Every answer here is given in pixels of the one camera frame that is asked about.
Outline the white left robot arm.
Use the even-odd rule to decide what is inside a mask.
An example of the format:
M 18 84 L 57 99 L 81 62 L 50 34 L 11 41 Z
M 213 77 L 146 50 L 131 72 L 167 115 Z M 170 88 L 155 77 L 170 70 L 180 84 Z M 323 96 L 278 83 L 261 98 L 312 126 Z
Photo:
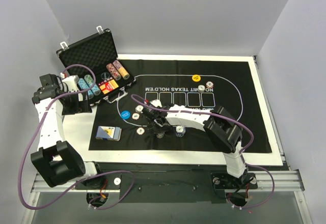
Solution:
M 32 164 L 49 187 L 86 178 L 89 186 L 100 189 L 104 175 L 94 162 L 82 159 L 66 141 L 63 129 L 66 115 L 91 113 L 88 93 L 79 89 L 76 75 L 58 81 L 56 75 L 47 74 L 40 81 L 41 88 L 32 98 L 41 122 L 38 149 L 31 154 Z

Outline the blue playing card deck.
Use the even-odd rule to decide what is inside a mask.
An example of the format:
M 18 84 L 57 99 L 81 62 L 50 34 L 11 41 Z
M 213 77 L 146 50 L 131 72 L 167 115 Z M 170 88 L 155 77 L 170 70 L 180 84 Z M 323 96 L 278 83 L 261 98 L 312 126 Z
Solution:
M 99 126 L 96 132 L 96 139 L 106 141 L 119 141 L 122 129 L 120 127 Z

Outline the blue poker chip stack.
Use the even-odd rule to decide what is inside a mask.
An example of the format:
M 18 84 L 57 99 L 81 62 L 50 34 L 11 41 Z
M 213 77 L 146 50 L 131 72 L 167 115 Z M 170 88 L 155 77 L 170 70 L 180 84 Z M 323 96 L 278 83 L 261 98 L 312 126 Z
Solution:
M 185 135 L 186 129 L 184 126 L 178 125 L 176 126 L 176 136 L 183 137 Z

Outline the yellow dealer button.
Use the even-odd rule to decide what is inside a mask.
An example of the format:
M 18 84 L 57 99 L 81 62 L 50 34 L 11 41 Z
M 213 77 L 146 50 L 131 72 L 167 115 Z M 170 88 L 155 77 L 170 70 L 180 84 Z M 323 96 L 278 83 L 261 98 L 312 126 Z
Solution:
M 194 81 L 194 82 L 199 82 L 201 80 L 201 76 L 200 75 L 198 75 L 198 74 L 194 74 L 193 76 L 192 76 L 192 81 Z

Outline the blue blind button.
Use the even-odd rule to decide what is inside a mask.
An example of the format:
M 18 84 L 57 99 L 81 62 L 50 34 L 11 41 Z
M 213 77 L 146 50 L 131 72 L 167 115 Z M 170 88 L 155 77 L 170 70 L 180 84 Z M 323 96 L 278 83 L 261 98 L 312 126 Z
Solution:
M 128 110 L 124 110 L 120 113 L 120 117 L 123 119 L 123 120 L 128 120 L 130 117 L 131 117 L 131 113 L 130 111 Z

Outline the single red 100 chip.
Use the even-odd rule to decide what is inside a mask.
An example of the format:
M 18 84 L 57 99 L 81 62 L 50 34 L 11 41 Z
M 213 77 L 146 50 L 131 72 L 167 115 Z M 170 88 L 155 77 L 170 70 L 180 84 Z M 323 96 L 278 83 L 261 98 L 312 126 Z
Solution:
M 138 119 L 140 118 L 140 114 L 138 114 L 138 113 L 133 113 L 133 114 L 132 114 L 132 118 L 133 118 L 134 120 L 138 120 Z

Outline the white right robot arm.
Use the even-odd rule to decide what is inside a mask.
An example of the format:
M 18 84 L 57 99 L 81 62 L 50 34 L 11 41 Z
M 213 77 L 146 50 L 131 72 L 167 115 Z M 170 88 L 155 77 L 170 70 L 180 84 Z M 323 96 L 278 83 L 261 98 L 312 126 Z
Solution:
M 242 129 L 223 107 L 217 111 L 206 111 L 183 105 L 163 106 L 160 100 L 153 100 L 143 106 L 142 114 L 157 137 L 163 137 L 173 130 L 183 135 L 187 127 L 204 131 L 214 148 L 224 155 L 229 185 L 239 188 L 246 182 L 246 164 L 240 152 Z

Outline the grey poker chip stack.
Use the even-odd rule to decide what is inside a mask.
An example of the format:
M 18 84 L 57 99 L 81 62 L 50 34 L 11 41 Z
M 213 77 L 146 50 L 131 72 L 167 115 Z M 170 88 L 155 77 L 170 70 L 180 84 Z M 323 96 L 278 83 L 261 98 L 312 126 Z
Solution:
M 165 132 L 158 132 L 155 134 L 157 138 L 163 138 L 165 135 Z

